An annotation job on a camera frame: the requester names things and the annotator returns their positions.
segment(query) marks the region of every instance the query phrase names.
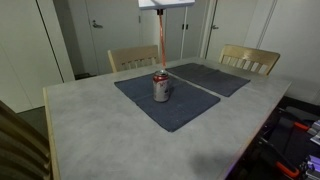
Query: electronic device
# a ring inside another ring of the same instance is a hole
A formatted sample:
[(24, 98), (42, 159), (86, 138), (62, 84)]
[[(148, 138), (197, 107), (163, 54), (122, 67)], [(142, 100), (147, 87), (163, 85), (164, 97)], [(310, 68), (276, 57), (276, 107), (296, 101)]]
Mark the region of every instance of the electronic device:
[(195, 3), (195, 0), (139, 0), (141, 10), (167, 9), (174, 7), (186, 7)]

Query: red object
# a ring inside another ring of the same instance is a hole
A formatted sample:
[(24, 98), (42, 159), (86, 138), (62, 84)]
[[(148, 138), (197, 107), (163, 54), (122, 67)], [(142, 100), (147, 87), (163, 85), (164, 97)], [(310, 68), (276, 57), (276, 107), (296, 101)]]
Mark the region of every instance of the red object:
[(164, 40), (163, 40), (163, 31), (162, 31), (162, 16), (159, 14), (160, 19), (160, 40), (161, 40), (161, 49), (162, 49), (162, 66), (163, 69), (166, 67), (166, 54), (164, 52)]
[(276, 162), (276, 166), (286, 175), (288, 175), (291, 178), (295, 178), (300, 174), (300, 171), (296, 168), (295, 172), (292, 172), (290, 169), (288, 169), (286, 166), (281, 164), (280, 162)]
[(300, 123), (298, 123), (298, 122), (295, 122), (295, 123), (294, 123), (294, 126), (300, 128), (300, 129), (302, 129), (302, 130), (304, 130), (304, 131), (308, 131), (308, 130), (309, 130), (309, 127), (308, 127), (308, 126), (303, 125), (303, 124), (300, 124)]

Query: white door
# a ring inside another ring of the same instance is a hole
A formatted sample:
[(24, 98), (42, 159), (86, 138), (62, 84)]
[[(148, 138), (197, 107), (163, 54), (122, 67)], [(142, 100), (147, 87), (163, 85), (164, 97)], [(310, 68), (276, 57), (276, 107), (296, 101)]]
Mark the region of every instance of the white door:
[(165, 49), (167, 61), (181, 58), (185, 11), (185, 7), (166, 10)]
[(206, 59), (218, 61), (225, 44), (243, 46), (257, 1), (217, 0)]
[(107, 51), (140, 44), (138, 1), (86, 0), (86, 3), (99, 74), (111, 73)]
[(198, 0), (193, 6), (187, 7), (188, 28), (185, 31), (182, 58), (199, 56), (208, 2), (208, 0)]

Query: table edge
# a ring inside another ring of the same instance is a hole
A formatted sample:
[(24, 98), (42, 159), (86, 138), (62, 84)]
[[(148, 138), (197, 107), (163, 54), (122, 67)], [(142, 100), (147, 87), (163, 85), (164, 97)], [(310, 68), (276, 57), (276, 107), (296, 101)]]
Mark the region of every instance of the table edge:
[[(288, 91), (289, 87), (291, 86), (291, 82), (288, 84), (287, 88), (284, 90), (282, 97), (285, 95), (285, 93)], [(277, 105), (275, 105), (274, 107), (272, 107), (270, 110), (270, 112), (268, 113), (266, 120), (261, 122), (261, 124), (258, 124), (257, 127), (254, 129), (252, 136), (250, 136), (246, 142), (244, 144), (241, 145), (240, 149), (235, 153), (235, 155), (233, 156), (233, 158), (229, 161), (228, 166), (226, 166), (222, 172), (220, 173), (220, 175), (218, 176), (218, 179), (226, 179), (229, 175), (229, 173), (231, 172), (231, 170), (234, 168), (234, 166), (237, 164), (237, 162), (239, 161), (239, 159), (241, 158), (241, 156), (243, 155), (243, 153), (245, 152), (245, 150), (247, 149), (247, 147), (250, 145), (250, 143), (252, 142), (252, 140), (256, 137), (256, 135), (258, 134), (258, 132), (260, 131), (261, 127), (263, 126), (263, 124), (267, 121), (268, 117), (271, 115), (272, 111), (277, 107)]]
[(47, 127), (48, 127), (48, 139), (49, 139), (49, 145), (50, 145), (52, 177), (54, 180), (60, 180), (60, 171), (59, 171), (57, 151), (56, 151), (53, 128), (52, 128), (51, 115), (49, 110), (47, 89), (44, 87), (42, 90), (43, 90), (44, 106), (46, 111)]

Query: chair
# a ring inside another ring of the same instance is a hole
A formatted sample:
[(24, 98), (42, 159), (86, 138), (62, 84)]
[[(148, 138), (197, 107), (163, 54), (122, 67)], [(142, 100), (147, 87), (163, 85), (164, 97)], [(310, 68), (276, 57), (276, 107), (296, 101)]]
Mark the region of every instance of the chair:
[(49, 141), (2, 101), (0, 171), (6, 179), (52, 179)]
[(157, 45), (108, 50), (108, 56), (113, 72), (159, 63)]
[(279, 53), (227, 44), (219, 62), (267, 76), (279, 57)]

